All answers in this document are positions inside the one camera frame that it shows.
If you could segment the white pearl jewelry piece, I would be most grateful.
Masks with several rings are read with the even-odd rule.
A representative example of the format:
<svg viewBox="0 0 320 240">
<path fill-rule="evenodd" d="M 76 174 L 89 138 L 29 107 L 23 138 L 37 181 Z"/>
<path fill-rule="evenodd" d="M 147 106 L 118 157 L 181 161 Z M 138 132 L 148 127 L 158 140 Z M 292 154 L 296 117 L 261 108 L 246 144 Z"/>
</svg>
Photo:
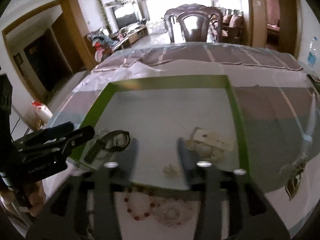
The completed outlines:
<svg viewBox="0 0 320 240">
<path fill-rule="evenodd" d="M 235 148 L 233 138 L 223 137 L 217 132 L 195 127 L 190 138 L 185 141 L 187 149 L 193 150 L 207 161 L 218 161 L 226 153 L 231 153 Z"/>
</svg>

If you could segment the white bottle red cap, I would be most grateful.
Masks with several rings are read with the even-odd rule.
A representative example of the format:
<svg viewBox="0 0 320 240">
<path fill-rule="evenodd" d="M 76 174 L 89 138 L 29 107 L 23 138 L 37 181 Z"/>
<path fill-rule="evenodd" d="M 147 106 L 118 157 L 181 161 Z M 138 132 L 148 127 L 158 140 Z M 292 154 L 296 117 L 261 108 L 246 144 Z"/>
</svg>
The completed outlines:
<svg viewBox="0 0 320 240">
<path fill-rule="evenodd" d="M 48 121 L 52 118 L 53 114 L 50 109 L 41 102 L 33 101 L 32 103 L 35 114 L 44 122 L 48 123 Z"/>
</svg>

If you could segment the black watch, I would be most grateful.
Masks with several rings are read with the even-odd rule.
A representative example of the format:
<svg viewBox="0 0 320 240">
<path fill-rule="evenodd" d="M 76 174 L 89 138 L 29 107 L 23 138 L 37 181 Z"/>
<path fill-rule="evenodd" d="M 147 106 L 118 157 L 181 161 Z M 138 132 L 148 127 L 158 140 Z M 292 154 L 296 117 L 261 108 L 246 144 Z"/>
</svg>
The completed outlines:
<svg viewBox="0 0 320 240">
<path fill-rule="evenodd" d="M 97 139 L 93 146 L 88 150 L 84 161 L 91 164 L 100 151 L 105 150 L 108 153 L 122 152 L 130 144 L 130 133 L 125 130 L 115 130 L 108 132 L 103 137 Z"/>
</svg>

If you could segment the green cardboard box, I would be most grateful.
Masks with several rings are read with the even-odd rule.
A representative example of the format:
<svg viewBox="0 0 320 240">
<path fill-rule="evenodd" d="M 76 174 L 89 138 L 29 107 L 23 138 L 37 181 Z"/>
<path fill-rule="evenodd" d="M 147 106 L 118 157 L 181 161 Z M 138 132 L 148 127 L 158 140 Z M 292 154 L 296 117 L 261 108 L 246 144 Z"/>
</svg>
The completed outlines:
<svg viewBox="0 0 320 240">
<path fill-rule="evenodd" d="M 249 170 L 244 122 L 235 91 L 225 75 L 150 77 L 109 83 L 82 126 L 123 129 L 138 144 L 131 181 L 184 190 L 182 176 L 167 178 L 163 167 L 179 166 L 177 141 L 199 127 L 236 141 L 218 164 L 221 170 Z"/>
</svg>

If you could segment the checked grey pink tablecloth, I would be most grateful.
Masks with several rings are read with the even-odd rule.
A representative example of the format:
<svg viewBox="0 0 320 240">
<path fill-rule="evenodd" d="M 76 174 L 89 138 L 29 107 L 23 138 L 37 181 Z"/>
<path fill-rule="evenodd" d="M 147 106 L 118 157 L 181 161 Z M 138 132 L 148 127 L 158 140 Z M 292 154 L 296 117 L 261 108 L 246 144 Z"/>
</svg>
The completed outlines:
<svg viewBox="0 0 320 240">
<path fill-rule="evenodd" d="M 286 53 L 184 43 L 120 50 L 97 65 L 49 121 L 80 125 L 108 83 L 139 77 L 225 74 L 238 97 L 253 179 L 291 237 L 319 217 L 319 94 Z"/>
</svg>

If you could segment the pile of clothes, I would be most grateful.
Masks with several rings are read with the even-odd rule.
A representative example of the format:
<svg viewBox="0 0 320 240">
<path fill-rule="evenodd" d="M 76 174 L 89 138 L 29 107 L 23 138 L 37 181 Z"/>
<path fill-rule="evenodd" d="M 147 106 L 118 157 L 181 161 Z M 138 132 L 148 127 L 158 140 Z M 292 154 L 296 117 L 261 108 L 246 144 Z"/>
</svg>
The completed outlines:
<svg viewBox="0 0 320 240">
<path fill-rule="evenodd" d="M 95 50 L 94 58 L 97 63 L 105 60 L 113 54 L 113 48 L 118 44 L 118 40 L 109 37 L 101 29 L 87 34 L 87 39 Z"/>
</svg>

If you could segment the wooden tv cabinet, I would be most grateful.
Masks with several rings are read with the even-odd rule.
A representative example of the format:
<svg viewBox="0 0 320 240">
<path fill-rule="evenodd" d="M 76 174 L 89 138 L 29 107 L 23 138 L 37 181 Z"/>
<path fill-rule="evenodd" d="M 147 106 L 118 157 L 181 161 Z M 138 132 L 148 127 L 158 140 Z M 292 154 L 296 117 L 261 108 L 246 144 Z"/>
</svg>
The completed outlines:
<svg viewBox="0 0 320 240">
<path fill-rule="evenodd" d="M 146 25 L 142 25 L 139 28 L 129 32 L 121 41 L 119 41 L 118 45 L 123 47 L 131 46 L 146 35 L 148 35 L 148 29 Z"/>
</svg>

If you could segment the plastic water bottle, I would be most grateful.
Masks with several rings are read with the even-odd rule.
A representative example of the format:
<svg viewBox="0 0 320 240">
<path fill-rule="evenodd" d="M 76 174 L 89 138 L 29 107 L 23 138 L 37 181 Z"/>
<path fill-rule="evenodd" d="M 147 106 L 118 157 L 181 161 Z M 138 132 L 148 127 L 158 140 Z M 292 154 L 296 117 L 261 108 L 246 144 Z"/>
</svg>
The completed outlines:
<svg viewBox="0 0 320 240">
<path fill-rule="evenodd" d="M 318 38 L 314 36 L 309 45 L 309 53 L 308 53 L 307 63 L 306 63 L 308 68 L 311 70 L 314 70 L 315 64 L 317 61 L 317 54 L 319 52 L 318 45 L 319 45 Z"/>
</svg>

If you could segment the dark wooden chair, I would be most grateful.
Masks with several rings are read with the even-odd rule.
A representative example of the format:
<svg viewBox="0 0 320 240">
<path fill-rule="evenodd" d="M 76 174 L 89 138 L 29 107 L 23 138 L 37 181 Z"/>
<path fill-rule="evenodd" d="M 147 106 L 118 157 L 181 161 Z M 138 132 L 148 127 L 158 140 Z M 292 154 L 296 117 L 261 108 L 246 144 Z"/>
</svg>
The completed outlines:
<svg viewBox="0 0 320 240">
<path fill-rule="evenodd" d="M 175 42 L 173 22 L 179 24 L 185 42 L 206 42 L 208 34 L 214 42 L 222 42 L 223 15 L 216 7 L 184 4 L 167 10 L 164 22 L 172 43 Z"/>
</svg>

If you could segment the flat screen television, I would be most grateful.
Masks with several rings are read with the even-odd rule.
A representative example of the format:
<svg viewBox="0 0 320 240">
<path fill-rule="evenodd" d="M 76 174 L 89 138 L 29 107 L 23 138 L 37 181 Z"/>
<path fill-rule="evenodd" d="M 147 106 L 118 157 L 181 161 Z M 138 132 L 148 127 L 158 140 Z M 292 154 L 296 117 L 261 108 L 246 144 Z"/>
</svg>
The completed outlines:
<svg viewBox="0 0 320 240">
<path fill-rule="evenodd" d="M 113 8 L 119 29 L 139 22 L 139 14 L 134 4 L 124 4 Z"/>
</svg>

